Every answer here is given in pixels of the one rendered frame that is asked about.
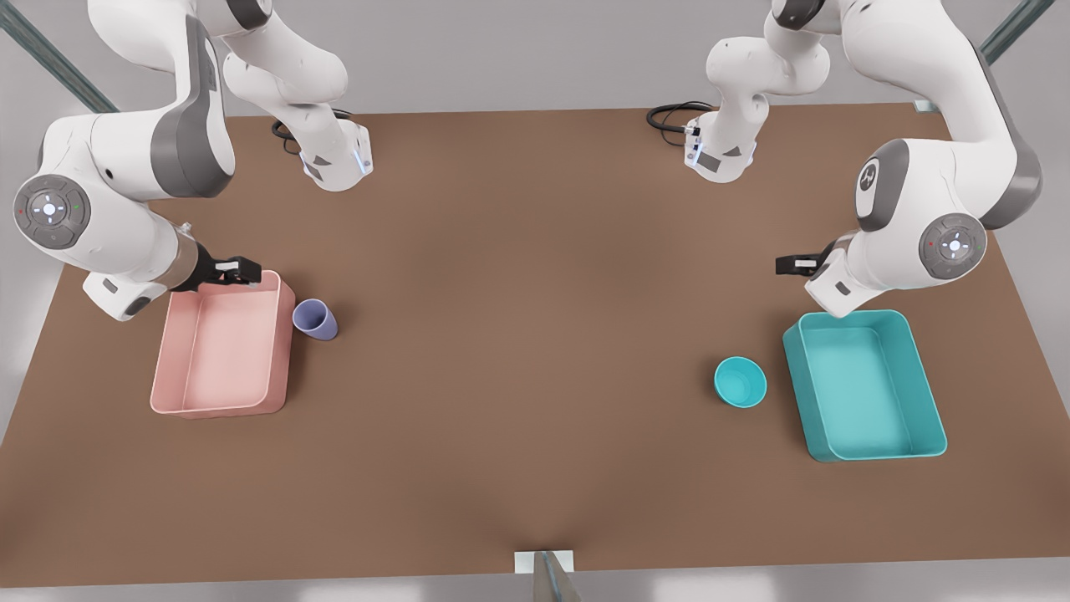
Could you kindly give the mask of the silver frame post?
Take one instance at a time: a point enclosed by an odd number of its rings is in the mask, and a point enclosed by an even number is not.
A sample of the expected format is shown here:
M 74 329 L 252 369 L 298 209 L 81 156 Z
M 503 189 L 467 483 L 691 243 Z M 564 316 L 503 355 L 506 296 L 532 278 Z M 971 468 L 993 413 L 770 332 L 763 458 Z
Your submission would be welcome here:
M 941 0 L 956 24 L 966 26 L 987 66 L 1012 49 L 1052 7 L 1065 0 Z
M 582 602 L 574 587 L 574 551 L 515 552 L 513 572 L 532 576 L 532 602 Z
M 91 113 L 118 113 L 114 103 L 108 99 L 96 84 L 87 79 L 85 73 L 76 68 L 68 61 L 68 57 L 61 53 L 54 43 L 39 31 L 39 27 L 31 24 L 10 0 L 0 0 L 0 29 L 22 51 L 34 58 L 43 70 L 49 72 L 59 84 L 63 84 Z

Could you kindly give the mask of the teal plastic box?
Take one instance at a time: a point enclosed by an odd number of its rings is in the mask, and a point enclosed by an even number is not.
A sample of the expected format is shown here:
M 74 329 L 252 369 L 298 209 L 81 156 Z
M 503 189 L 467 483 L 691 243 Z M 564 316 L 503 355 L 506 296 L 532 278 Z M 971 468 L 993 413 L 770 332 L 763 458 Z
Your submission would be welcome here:
M 946 452 L 939 408 L 902 313 L 802 314 L 783 333 L 782 343 L 806 446 L 815 461 Z

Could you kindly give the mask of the teal bowl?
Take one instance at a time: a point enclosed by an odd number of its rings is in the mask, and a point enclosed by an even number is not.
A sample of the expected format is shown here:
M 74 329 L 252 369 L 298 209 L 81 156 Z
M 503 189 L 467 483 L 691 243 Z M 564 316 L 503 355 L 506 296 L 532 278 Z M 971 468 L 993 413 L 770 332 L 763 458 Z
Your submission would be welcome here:
M 713 381 L 720 400 L 737 408 L 756 406 L 767 392 L 764 370 L 746 357 L 729 357 L 719 362 Z

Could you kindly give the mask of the pink plastic box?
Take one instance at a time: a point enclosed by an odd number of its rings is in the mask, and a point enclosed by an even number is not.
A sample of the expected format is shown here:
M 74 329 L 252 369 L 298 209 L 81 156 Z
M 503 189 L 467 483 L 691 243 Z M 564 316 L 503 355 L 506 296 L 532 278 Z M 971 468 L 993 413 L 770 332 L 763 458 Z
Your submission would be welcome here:
M 184 419 L 274 414 L 287 397 L 295 296 L 278 272 L 258 285 L 173 293 L 150 408 Z

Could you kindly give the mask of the lavender cup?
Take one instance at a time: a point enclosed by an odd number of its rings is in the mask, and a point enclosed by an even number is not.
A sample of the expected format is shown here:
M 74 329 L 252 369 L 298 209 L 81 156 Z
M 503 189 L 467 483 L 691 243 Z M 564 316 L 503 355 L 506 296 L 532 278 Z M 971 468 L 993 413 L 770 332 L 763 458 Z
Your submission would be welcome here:
M 338 324 L 328 308 L 320 298 L 306 298 L 299 302 L 292 312 L 292 324 L 299 331 L 317 340 L 332 340 L 338 334 Z

